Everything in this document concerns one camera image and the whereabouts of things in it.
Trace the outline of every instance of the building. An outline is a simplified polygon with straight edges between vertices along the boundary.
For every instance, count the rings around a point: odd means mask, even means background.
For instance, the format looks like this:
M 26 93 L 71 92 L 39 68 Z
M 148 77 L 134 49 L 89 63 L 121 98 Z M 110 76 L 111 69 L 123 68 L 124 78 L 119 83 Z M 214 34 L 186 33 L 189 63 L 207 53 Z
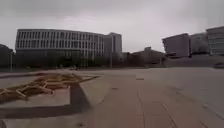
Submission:
M 190 56 L 190 37 L 187 33 L 163 39 L 166 54 L 173 57 Z
M 82 61 L 82 66 L 88 66 L 89 60 L 122 53 L 122 38 L 116 33 L 104 35 L 55 29 L 18 29 L 15 49 L 23 64 L 41 66 L 57 63 L 58 66 L 62 61 L 66 64 Z
M 7 46 L 0 44 L 0 67 L 9 67 L 10 66 L 10 57 L 12 50 Z
M 190 35 L 191 54 L 208 54 L 209 46 L 206 33 Z
M 132 63 L 136 63 L 139 66 L 161 64 L 165 58 L 165 53 L 146 47 L 143 51 L 134 52 L 131 54 Z
M 211 55 L 224 55 L 224 27 L 207 29 L 208 45 Z

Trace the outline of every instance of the cloudy sky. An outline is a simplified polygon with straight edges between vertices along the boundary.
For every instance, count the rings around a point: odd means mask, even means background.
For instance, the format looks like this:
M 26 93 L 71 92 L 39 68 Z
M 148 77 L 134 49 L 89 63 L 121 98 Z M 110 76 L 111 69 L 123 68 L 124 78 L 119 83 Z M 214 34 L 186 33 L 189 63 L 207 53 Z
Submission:
M 224 25 L 223 0 L 0 0 L 0 44 L 14 49 L 18 28 L 69 29 L 123 36 L 123 51 L 161 38 Z

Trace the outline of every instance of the pole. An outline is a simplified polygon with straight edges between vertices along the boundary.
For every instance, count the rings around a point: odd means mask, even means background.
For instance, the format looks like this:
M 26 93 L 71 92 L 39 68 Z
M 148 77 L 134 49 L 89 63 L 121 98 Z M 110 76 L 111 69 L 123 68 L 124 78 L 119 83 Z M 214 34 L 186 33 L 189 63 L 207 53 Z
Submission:
M 12 73 L 12 53 L 13 51 L 10 53 L 10 73 Z

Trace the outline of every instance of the street lamp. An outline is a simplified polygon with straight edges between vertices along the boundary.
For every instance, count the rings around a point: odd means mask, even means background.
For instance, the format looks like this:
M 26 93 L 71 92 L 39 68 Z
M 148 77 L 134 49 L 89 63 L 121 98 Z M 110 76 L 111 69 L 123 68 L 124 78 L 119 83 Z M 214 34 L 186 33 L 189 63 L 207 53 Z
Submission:
M 12 73 L 12 68 L 13 68 L 13 65 L 12 65 L 12 55 L 13 55 L 13 50 L 11 49 L 10 50 L 10 73 Z

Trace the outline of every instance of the curved building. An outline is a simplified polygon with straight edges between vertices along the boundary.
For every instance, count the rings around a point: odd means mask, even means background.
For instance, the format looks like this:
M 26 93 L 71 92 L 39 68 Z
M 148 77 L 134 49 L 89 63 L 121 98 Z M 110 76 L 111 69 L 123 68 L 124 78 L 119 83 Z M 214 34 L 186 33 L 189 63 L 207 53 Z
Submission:
M 108 58 L 122 53 L 120 34 L 109 35 L 55 29 L 18 29 L 16 53 L 21 61 L 55 58 Z

